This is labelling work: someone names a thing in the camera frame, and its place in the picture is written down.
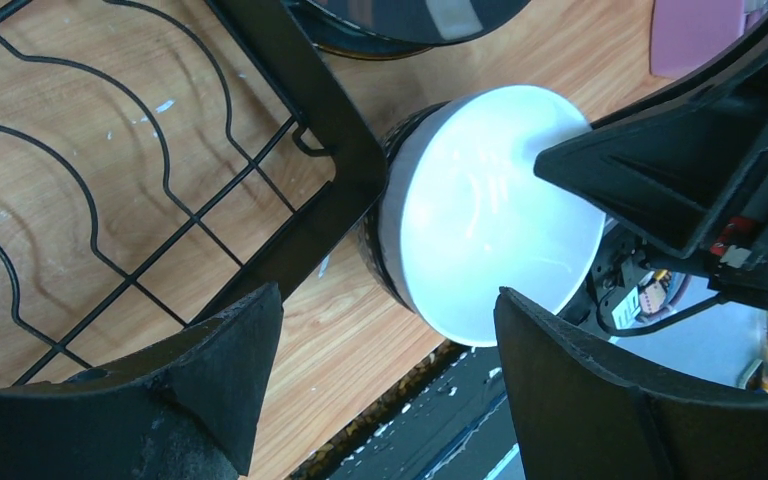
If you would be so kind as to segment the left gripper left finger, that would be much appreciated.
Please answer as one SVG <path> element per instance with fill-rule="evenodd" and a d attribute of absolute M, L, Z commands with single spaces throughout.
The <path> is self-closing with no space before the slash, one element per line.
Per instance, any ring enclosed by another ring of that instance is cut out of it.
<path fill-rule="evenodd" d="M 0 479 L 247 474 L 282 319 L 279 290 L 266 284 L 66 381 L 0 389 Z"/>

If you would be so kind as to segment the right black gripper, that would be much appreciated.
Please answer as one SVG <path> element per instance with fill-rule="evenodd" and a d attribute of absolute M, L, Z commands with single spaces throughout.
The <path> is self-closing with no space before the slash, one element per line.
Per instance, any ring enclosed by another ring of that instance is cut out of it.
<path fill-rule="evenodd" d="M 540 153 L 535 171 L 647 240 L 650 265 L 768 309 L 768 13 L 676 83 Z"/>

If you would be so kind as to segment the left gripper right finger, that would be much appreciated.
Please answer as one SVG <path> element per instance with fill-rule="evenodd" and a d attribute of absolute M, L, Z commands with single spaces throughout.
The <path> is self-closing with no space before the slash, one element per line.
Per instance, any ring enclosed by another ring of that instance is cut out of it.
<path fill-rule="evenodd" d="M 641 358 L 502 288 L 502 373 L 529 479 L 768 479 L 768 394 Z"/>

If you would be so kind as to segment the white black bowl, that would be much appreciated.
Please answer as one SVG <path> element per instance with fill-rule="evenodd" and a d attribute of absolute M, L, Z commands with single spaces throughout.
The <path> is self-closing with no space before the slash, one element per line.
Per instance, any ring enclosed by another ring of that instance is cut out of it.
<path fill-rule="evenodd" d="M 606 216 L 537 177 L 535 162 L 590 129 L 565 97 L 522 84 L 407 117 L 385 137 L 387 185 L 359 228 L 370 271 L 435 332 L 470 347 L 496 345 L 502 287 L 560 312 L 590 271 Z"/>

